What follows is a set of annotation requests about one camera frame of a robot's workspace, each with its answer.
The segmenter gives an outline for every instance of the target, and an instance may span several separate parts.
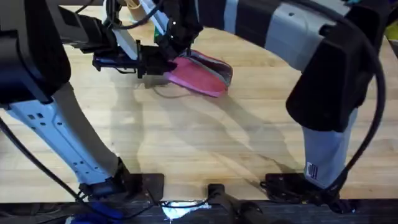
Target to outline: wooden tabletop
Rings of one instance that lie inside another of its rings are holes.
[[[84,13],[101,17],[99,7]],[[127,11],[121,15],[126,19]],[[131,34],[143,44],[153,44],[152,24]],[[205,29],[193,48],[234,68],[228,94],[216,99],[162,77],[138,80],[112,69],[97,72],[92,55],[65,48],[72,65],[70,82],[86,117],[131,172],[165,174],[164,199],[205,198],[210,183],[225,184],[227,193],[240,199],[266,199],[257,187],[266,173],[302,172],[303,134],[285,108],[300,73],[272,53],[225,32]],[[350,173],[341,192],[344,198],[398,197],[398,62],[386,40],[381,60],[388,87],[383,124]],[[374,113],[373,83],[369,89],[353,128],[348,159]],[[41,139],[3,111],[0,115],[46,166],[78,190],[73,172]],[[0,146],[0,202],[73,200],[1,133]]]

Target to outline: black cable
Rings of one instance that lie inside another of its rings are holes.
[[[25,155],[26,158],[28,158],[28,160],[30,160],[33,164],[35,164],[37,166],[37,168],[39,168],[47,176],[49,176],[53,181],[55,181],[58,185],[60,185],[63,189],[65,189],[80,205],[89,209],[93,213],[95,213],[97,215],[101,215],[102,217],[110,219],[110,220],[123,221],[123,220],[132,219],[153,207],[153,205],[149,205],[148,207],[142,209],[141,211],[139,211],[135,214],[132,214],[128,217],[122,217],[122,218],[112,217],[103,212],[96,210],[95,208],[91,207],[86,202],[84,202],[83,199],[81,199],[79,197],[79,195],[77,195],[64,181],[62,181],[59,177],[57,177],[53,172],[51,172],[51,170],[49,170],[47,167],[45,167],[32,153],[30,153],[29,150],[27,150],[27,148],[23,145],[23,143],[21,143],[20,140],[18,140],[18,138],[16,138],[14,133],[9,129],[9,127],[4,123],[4,121],[1,118],[0,118],[0,130],[10,139],[10,141],[12,143],[14,143],[14,145],[18,148],[18,150],[20,150],[21,153],[23,153],[23,155]]]
[[[114,29],[134,29],[136,27],[144,25],[160,9],[160,7],[163,5],[163,2],[164,0],[160,0],[159,3],[144,18],[129,26],[122,26],[121,24],[114,22],[111,16],[109,15],[108,10],[106,10],[106,18],[113,25]]]
[[[81,11],[85,10],[88,6],[92,5],[93,2],[94,2],[94,0],[90,0],[87,4],[85,4],[84,6],[79,8],[78,10],[76,10],[75,13],[79,14]]]
[[[197,208],[197,207],[201,207],[202,205],[207,204],[209,202],[209,200],[212,199],[215,196],[215,195],[209,195],[209,197],[206,200],[204,200],[204,201],[202,201],[200,203],[197,203],[195,205],[170,206],[170,205],[168,205],[170,202],[168,204],[164,204],[164,202],[156,201],[155,198],[154,198],[154,195],[152,194],[152,192],[148,188],[146,188],[146,190],[147,190],[147,193],[149,195],[149,198],[150,198],[152,204],[156,205],[156,206],[159,206],[159,207],[163,207],[163,208]]]
[[[132,72],[125,72],[125,71],[122,71],[122,70],[120,70],[120,69],[118,69],[118,68],[114,68],[114,69],[116,69],[116,71],[118,71],[120,74],[123,74],[123,75],[126,75],[126,74],[136,74],[137,73],[137,70],[134,68],[134,70],[132,71]]]
[[[357,33],[359,33],[364,40],[364,46],[368,51],[369,57],[375,69],[374,72],[375,72],[376,85],[377,85],[377,103],[376,103],[376,110],[374,112],[373,120],[369,127],[368,133],[366,134],[360,147],[358,148],[354,156],[351,158],[351,160],[348,162],[346,167],[343,169],[343,171],[340,173],[340,175],[324,191],[336,190],[336,189],[340,190],[346,181],[348,172],[353,168],[355,163],[358,161],[358,159],[362,156],[363,152],[369,146],[369,143],[372,141],[373,137],[375,136],[381,124],[384,108],[386,106],[386,80],[385,80],[384,71],[381,62],[379,60],[378,53],[376,52],[376,49],[372,46],[372,43],[370,43],[370,40],[366,37],[365,33],[357,25],[352,23],[350,20],[346,19],[338,12],[329,9],[316,2],[308,0],[288,0],[288,1],[308,7],[310,9],[313,9],[314,11],[320,12],[321,14],[324,14],[330,19],[345,24],[351,29],[355,30]]]
[[[61,217],[52,218],[50,220],[39,222],[38,224],[46,224],[46,223],[54,222],[54,221],[61,220],[61,219],[67,219],[68,217],[70,217],[70,215],[63,215]]]
[[[162,208],[197,208],[197,207],[201,207],[203,205],[206,205],[209,202],[210,199],[211,199],[211,197],[208,197],[206,200],[204,200],[204,201],[202,201],[200,203],[194,204],[194,205],[171,206],[171,205],[168,205],[168,204],[160,203],[159,206],[162,207]]]

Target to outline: black robot arm segment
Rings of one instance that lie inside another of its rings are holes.
[[[78,48],[85,54],[117,49],[115,35],[99,19],[79,15],[54,4],[49,4],[49,8],[63,44]]]
[[[50,103],[69,81],[68,57],[45,1],[0,2],[0,49],[1,105]]]
[[[364,54],[365,40],[356,30],[297,1],[171,2],[192,9],[191,21],[196,15],[199,24],[242,37],[300,70],[302,76],[287,100],[291,117],[312,130],[343,132],[352,111],[362,105],[374,73],[368,55]],[[340,0],[319,3],[354,22],[379,51],[390,10],[387,0],[363,0],[353,5]],[[164,6],[163,10],[168,16],[177,17],[172,9]],[[178,32],[172,31],[178,24],[172,24],[170,20],[165,34],[169,42],[181,39]],[[186,24],[194,24],[192,30],[199,27],[195,22]]]

